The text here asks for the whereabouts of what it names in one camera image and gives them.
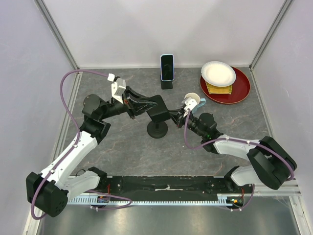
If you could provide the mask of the black folding phone stand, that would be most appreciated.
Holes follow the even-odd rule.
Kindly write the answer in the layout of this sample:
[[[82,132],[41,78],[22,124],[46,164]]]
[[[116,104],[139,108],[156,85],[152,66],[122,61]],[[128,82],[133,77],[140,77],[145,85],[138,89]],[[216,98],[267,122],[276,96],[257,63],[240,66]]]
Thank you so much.
[[[170,90],[173,88],[173,81],[174,81],[173,75],[160,75],[160,84],[162,90]]]

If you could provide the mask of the phone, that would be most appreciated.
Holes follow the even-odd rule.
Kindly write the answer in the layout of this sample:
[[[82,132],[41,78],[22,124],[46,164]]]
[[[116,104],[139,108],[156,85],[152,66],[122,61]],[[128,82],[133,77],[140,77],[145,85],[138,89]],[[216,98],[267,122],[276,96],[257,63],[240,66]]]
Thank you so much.
[[[173,81],[174,72],[174,56],[173,54],[163,54],[160,56],[161,80],[164,82]]]

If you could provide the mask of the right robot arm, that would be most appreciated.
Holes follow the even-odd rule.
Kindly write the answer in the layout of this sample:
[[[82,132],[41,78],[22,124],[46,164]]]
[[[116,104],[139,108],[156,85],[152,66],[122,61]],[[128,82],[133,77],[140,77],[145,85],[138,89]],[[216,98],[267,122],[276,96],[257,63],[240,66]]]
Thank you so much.
[[[224,187],[234,193],[241,186],[262,183],[270,189],[277,190],[284,182],[294,179],[297,164],[286,150],[272,137],[260,140],[245,140],[230,137],[217,130],[217,123],[210,113],[195,117],[188,110],[170,111],[172,121],[177,128],[192,131],[202,141],[197,149],[207,152],[231,155],[250,162],[249,166],[236,166],[230,176],[224,180]]]

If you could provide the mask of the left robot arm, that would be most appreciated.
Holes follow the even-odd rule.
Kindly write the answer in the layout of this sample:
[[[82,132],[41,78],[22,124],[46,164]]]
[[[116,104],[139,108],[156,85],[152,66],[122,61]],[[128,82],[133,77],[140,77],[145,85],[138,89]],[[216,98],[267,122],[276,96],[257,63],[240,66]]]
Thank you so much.
[[[40,220],[35,215],[38,208],[45,214],[56,217],[68,201],[91,189],[103,192],[107,188],[106,173],[92,167],[74,179],[69,175],[107,135],[111,125],[104,122],[122,113],[130,118],[147,112],[157,106],[153,97],[145,97],[126,87],[121,100],[111,98],[104,101],[95,94],[88,95],[83,102],[84,121],[77,128],[77,134],[60,156],[40,173],[30,173],[26,178],[28,201],[31,203],[33,219]]]

